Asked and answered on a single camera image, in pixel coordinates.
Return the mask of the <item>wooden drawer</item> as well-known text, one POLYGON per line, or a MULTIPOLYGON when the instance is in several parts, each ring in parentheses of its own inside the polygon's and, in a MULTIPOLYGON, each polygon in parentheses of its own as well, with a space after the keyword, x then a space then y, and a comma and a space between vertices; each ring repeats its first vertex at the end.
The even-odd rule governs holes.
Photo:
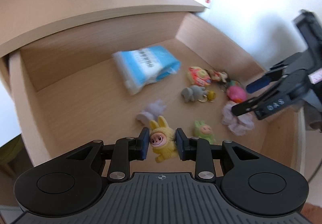
POLYGON ((303 115, 291 109, 254 122, 236 136, 221 123, 227 97, 211 85, 211 103, 185 103, 191 66, 227 72, 241 83, 263 68, 212 25, 190 13, 154 13, 109 19, 68 29, 21 47, 9 55, 9 78, 22 137, 33 165, 39 165, 92 140, 114 143, 137 136, 136 115, 161 100, 172 128, 192 136, 196 120, 209 124, 217 141, 233 140, 303 171, 303 115), (180 70, 131 95, 112 54, 160 45, 180 62, 180 70))

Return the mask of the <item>grey elephant toy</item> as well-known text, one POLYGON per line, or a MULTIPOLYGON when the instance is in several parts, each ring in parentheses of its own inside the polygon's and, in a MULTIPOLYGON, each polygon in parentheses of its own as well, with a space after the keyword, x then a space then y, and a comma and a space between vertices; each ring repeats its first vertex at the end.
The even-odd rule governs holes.
POLYGON ((191 85, 181 91, 181 96, 185 103, 197 101, 204 102, 204 100, 207 100, 207 91, 205 90, 205 87, 191 85))

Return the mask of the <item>blue tissue pack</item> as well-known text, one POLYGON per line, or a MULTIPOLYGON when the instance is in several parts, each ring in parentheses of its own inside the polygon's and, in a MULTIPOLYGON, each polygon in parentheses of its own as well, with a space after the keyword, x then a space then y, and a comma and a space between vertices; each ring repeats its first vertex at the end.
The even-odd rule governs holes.
POLYGON ((139 93, 146 85, 176 74, 181 66, 181 62, 160 45, 117 51, 112 56, 131 95, 139 93))

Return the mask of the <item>lavender plush bunny toy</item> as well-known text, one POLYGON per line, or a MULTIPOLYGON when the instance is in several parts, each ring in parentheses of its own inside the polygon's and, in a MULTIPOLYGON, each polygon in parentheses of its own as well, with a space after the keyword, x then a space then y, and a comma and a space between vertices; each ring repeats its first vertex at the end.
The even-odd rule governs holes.
POLYGON ((166 105, 161 100, 157 100, 147 105, 145 109, 136 115, 136 119, 144 126, 149 127, 151 120, 157 120, 158 116, 162 116, 166 105))

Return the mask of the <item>green bunny figure toy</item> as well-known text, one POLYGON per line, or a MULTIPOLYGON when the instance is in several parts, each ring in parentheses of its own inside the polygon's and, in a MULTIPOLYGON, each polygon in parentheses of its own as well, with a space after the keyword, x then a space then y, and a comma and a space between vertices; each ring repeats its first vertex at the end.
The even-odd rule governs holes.
POLYGON ((209 143, 212 145, 215 143, 212 128, 203 120, 194 121, 194 137, 199 137, 208 140, 209 143))

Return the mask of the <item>pink pig toy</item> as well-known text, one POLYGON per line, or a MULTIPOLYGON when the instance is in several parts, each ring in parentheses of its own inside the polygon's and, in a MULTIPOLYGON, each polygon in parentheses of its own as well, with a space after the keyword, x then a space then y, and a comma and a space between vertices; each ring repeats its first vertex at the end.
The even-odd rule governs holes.
POLYGON ((242 103, 247 99, 247 93, 242 85, 235 80, 231 80, 226 87, 226 95, 235 103, 242 103))

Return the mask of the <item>golden bell keychain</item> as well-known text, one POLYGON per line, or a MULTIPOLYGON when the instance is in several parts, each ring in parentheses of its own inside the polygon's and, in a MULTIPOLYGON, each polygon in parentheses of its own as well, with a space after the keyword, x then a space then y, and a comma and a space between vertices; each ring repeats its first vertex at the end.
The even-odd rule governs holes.
POLYGON ((201 99, 199 99, 199 102, 205 103, 210 102, 213 103, 213 101, 216 98, 216 93, 212 90, 207 90, 205 94, 202 95, 201 99))

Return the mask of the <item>cartoon boy keychain figure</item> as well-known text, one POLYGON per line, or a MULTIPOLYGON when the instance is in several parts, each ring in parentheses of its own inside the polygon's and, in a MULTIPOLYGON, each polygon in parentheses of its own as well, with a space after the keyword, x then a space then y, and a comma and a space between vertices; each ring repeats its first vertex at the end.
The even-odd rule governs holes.
POLYGON ((210 76, 210 79, 215 82, 226 83, 227 79, 229 78, 229 76, 226 72, 218 72, 213 69, 207 69, 206 71, 207 71, 208 75, 210 76))

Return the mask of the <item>yellow bunny figure toy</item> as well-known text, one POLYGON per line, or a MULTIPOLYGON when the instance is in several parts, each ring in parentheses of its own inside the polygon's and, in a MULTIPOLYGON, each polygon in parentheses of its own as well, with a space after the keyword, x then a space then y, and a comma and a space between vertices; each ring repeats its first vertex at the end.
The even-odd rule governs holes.
POLYGON ((150 144, 152 151, 158 156, 155 158, 156 163, 177 157, 178 151, 175 143, 175 130, 169 127, 163 116, 158 116, 157 121, 150 121, 150 144))

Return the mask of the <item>red yellow toy camera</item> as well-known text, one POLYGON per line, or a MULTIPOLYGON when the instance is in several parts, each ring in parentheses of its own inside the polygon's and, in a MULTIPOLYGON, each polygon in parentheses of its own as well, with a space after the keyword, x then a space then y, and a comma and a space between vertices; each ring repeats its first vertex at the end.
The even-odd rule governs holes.
POLYGON ((192 85, 208 87, 211 84, 211 78, 209 74, 206 70, 200 67, 189 67, 187 76, 192 85))

